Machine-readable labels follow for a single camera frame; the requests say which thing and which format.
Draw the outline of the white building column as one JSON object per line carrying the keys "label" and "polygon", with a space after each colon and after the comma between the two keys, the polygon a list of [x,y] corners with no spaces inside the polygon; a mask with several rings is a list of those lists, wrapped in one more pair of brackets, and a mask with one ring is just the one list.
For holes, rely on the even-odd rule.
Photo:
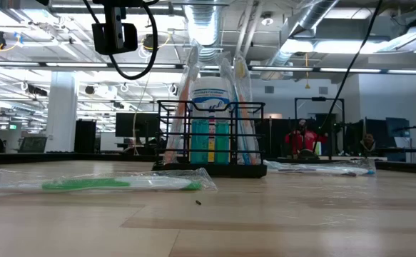
{"label": "white building column", "polygon": [[77,100],[76,74],[67,71],[52,71],[45,152],[72,152],[74,150]]}

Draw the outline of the long ceiling light strip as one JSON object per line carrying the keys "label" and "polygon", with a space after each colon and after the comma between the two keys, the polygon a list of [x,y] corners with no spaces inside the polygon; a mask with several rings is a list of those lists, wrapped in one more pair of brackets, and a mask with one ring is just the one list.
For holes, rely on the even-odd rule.
{"label": "long ceiling light strip", "polygon": [[[113,69],[110,63],[84,63],[84,62],[30,62],[30,61],[0,61],[3,69],[72,69],[74,71],[103,71]],[[176,72],[184,70],[184,64],[154,64],[153,72]],[[298,73],[331,73],[341,74],[347,68],[305,67],[305,66],[247,66],[252,72],[298,72]],[[352,74],[387,74],[387,75],[413,75],[416,69],[350,69]]]}

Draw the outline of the silver round air duct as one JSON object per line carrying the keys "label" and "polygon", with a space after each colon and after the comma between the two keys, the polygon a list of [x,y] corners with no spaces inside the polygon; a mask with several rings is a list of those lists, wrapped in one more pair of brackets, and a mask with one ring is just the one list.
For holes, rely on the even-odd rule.
{"label": "silver round air duct", "polygon": [[340,0],[317,0],[296,15],[287,18],[280,30],[280,46],[264,66],[287,66],[291,57],[298,52],[311,52],[317,26],[339,3]]}
{"label": "silver round air duct", "polygon": [[183,7],[189,38],[203,46],[198,59],[204,64],[214,64],[219,52],[222,8],[209,4],[209,0],[194,0]]}

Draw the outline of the purple toothbrush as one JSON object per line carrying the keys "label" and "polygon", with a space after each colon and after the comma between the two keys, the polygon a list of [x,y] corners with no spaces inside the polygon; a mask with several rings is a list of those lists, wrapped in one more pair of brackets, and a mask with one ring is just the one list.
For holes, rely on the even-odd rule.
{"label": "purple toothbrush", "polygon": [[276,161],[263,162],[271,173],[307,173],[333,176],[359,176],[367,173],[363,168],[324,166],[316,164],[279,163]]}

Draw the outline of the black cabinet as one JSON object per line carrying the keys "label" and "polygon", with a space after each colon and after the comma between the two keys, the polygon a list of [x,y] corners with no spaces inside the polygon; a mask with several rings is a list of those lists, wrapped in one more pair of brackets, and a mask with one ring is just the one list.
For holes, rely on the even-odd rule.
{"label": "black cabinet", "polygon": [[76,153],[94,153],[96,140],[96,122],[79,119],[76,122],[74,151]]}

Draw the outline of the dark computer monitor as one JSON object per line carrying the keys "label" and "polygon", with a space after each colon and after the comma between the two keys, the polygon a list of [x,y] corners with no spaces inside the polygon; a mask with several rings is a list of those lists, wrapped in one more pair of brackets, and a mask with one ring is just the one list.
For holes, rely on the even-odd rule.
{"label": "dark computer monitor", "polygon": [[117,113],[116,137],[154,137],[160,131],[157,114]]}

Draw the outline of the green toothbrush in clear bag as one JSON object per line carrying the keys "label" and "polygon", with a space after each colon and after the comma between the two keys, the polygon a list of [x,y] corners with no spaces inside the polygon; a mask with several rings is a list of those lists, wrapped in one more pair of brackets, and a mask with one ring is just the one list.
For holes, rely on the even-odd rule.
{"label": "green toothbrush in clear bag", "polygon": [[73,191],[216,191],[204,168],[44,175],[0,169],[0,193]]}

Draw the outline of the white-lidded wipes canister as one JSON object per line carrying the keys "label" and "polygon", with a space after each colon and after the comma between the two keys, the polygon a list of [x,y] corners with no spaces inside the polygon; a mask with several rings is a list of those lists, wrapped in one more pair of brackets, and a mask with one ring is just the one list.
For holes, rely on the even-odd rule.
{"label": "white-lidded wipes canister", "polygon": [[230,103],[230,90],[228,81],[220,77],[202,77],[196,79],[191,86],[190,100],[191,108],[191,129],[194,119],[205,119],[209,122],[209,143],[208,143],[208,163],[215,163],[215,123],[217,120],[226,120],[229,111],[226,106]]}

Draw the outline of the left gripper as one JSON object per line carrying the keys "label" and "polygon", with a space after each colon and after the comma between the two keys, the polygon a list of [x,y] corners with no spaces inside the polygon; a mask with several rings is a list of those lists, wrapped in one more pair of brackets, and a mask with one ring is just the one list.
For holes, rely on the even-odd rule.
{"label": "left gripper", "polygon": [[102,5],[111,7],[142,7],[143,0],[101,0]]}

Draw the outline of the dark open laptop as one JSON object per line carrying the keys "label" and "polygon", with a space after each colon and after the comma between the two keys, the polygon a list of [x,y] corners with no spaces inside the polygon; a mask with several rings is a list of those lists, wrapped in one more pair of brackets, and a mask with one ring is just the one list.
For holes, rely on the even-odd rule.
{"label": "dark open laptop", "polygon": [[19,153],[43,153],[47,138],[44,136],[24,137],[19,147]]}

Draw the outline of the teal mouthwash bottle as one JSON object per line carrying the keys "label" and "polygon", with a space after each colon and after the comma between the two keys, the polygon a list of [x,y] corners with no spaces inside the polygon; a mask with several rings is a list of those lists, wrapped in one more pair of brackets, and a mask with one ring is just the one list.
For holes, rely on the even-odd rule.
{"label": "teal mouthwash bottle", "polygon": [[192,123],[191,163],[208,163],[209,122],[205,119],[194,119]]}
{"label": "teal mouthwash bottle", "polygon": [[229,162],[229,131],[230,126],[226,120],[217,120],[215,123],[215,163],[228,164]]}

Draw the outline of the orange toothbrush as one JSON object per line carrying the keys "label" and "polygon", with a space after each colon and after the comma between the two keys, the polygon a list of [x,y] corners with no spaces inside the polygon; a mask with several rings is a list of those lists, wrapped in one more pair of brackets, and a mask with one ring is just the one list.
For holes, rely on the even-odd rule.
{"label": "orange toothbrush", "polygon": [[235,56],[235,92],[238,104],[238,150],[241,151],[240,163],[245,165],[258,165],[260,154],[258,153],[258,141],[254,136],[254,121],[251,119],[253,112],[252,83],[246,60],[241,52]]}
{"label": "orange toothbrush", "polygon": [[190,85],[198,77],[200,69],[198,57],[202,48],[203,47],[197,41],[192,42],[192,47],[186,60],[181,82],[179,84],[180,91],[178,93],[178,103],[173,116],[173,123],[171,124],[171,129],[168,133],[166,152],[163,156],[164,164],[176,163],[177,152],[179,149],[183,148],[181,144],[183,143],[182,133],[185,128],[184,115],[186,114],[186,101],[189,99]]}

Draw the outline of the person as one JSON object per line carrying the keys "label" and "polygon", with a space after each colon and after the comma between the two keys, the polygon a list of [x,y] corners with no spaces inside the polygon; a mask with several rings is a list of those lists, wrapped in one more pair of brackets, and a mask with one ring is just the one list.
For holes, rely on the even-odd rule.
{"label": "person", "polygon": [[285,142],[289,145],[291,154],[296,157],[303,150],[314,152],[317,143],[327,143],[328,134],[318,135],[308,128],[305,119],[300,119],[297,128],[285,136]]}
{"label": "person", "polygon": [[362,155],[372,153],[375,150],[375,140],[371,133],[366,133],[363,136],[360,141],[359,150]]}

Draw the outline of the black stand frame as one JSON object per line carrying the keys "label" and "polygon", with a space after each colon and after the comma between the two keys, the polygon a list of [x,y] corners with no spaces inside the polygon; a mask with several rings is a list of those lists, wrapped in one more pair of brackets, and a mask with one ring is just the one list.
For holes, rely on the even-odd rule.
{"label": "black stand frame", "polygon": [[[324,96],[314,97],[297,97],[294,98],[294,119],[297,121],[300,119],[298,111],[308,101],[311,102],[330,102],[333,106],[331,111],[325,114],[325,118],[322,121],[317,121],[317,133],[322,135],[324,132],[328,133],[328,159],[332,160],[334,155],[339,152],[338,148],[338,134],[342,133],[342,139],[345,138],[345,100],[326,98]],[[340,120],[335,117],[336,114],[333,110],[337,108],[340,110]]]}

